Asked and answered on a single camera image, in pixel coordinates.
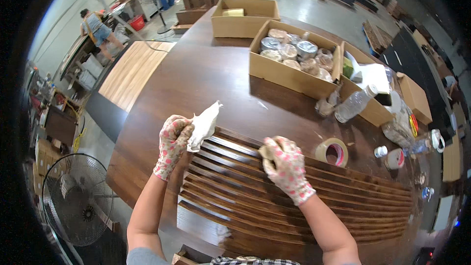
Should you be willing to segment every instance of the yellow extension cord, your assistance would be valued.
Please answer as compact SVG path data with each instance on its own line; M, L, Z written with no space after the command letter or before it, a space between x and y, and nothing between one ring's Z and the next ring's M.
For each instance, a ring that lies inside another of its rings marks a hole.
M84 105L85 105L85 103L87 102L87 100L88 100L88 97L86 97L86 98L84 99L84 101L82 102L82 105L79 107L78 111L76 111L76 110L74 109L74 107L73 107L68 101L66 102L67 105L72 109L72 111L74 111L75 115L77 116L77 122L78 122L77 124L79 125L79 127L80 127L80 120L81 120L80 117L81 117L81 115L82 115L82 113L83 113ZM87 125L88 125L88 123L90 122L90 120L88 120L88 122L86 123L86 125L85 125L85 127L83 128L82 132L79 133L79 135L74 139L74 144L73 144L73 146L72 146L72 147L73 147L73 150L74 150L74 153L76 153L76 152L79 150L79 147L80 147L80 138L81 138L81 137L84 137L85 134L87 133Z

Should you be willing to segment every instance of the striped tank top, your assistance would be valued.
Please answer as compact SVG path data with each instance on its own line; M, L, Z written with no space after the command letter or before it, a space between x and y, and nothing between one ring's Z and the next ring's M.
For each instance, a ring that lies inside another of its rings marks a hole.
M96 14L94 14L94 13L91 13L91 14L90 14L86 19L84 19L83 21L87 21L87 23L88 23L88 25L89 25L89 27L90 27L92 33L95 33L95 32L98 30L98 28L101 26L101 24L102 24L101 21L100 21L100 19L98 18L98 16L97 16ZM82 25L83 30L84 30L85 32L87 32L87 33L90 32L90 31L88 31L87 25L86 25L84 22L82 22L81 25Z

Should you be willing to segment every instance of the white rag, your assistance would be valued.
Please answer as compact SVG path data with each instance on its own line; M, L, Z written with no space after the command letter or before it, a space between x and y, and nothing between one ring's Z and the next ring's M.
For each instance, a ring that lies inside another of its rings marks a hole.
M201 115L197 116L193 114L192 124L195 126L186 150L190 152L200 151L200 147L205 139L210 138L214 134L214 128L216 127L216 118L219 114L219 108L222 104L216 101L209 108L205 109Z

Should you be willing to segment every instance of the dark brown tabletop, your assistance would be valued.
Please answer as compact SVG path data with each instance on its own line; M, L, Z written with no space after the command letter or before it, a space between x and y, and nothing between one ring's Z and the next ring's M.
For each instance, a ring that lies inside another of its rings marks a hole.
M295 141L304 154L311 157L318 144L336 137L348 148L346 168L411 186L408 172L392 174L381 167L380 159L373 155L374 148L381 145L386 145L388 150L398 147L380 128L360 116L346 124L338 123L333 115L322 119L315 111L315 99L249 76L248 47L252 39L213 38L210 15L214 9L185 33L155 70L119 134L106 182L129 206L136 203L157 162L163 122L172 114L192 118L193 113L200 114L216 100L224 105L217 120L220 127L257 141L267 136L284 136ZM282 21L337 44L343 41L297 20L282 18ZM224 250L217 244L224 237L202 232L204 225L212 225L210 221L197 215L179 214L177 219L182 172L174 173L165 196L161 230L203 253L221 254ZM379 252L371 251L370 246L360 248L360 256L364 264L392 261L398 253L397 247L398 240L387 241L377 246Z

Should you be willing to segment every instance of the glove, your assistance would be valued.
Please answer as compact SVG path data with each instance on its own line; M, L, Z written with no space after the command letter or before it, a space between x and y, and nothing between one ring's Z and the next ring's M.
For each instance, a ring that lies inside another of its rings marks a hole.
M266 137L265 145L260 148L263 157L263 169L273 183L293 200L301 205L315 194L315 189L306 180L304 174L304 156L296 144L284 137Z
M176 163L186 151L186 143L195 129L191 123L191 120L178 115L170 116L163 123L159 134L159 161L154 168L154 174L158 178L169 180Z

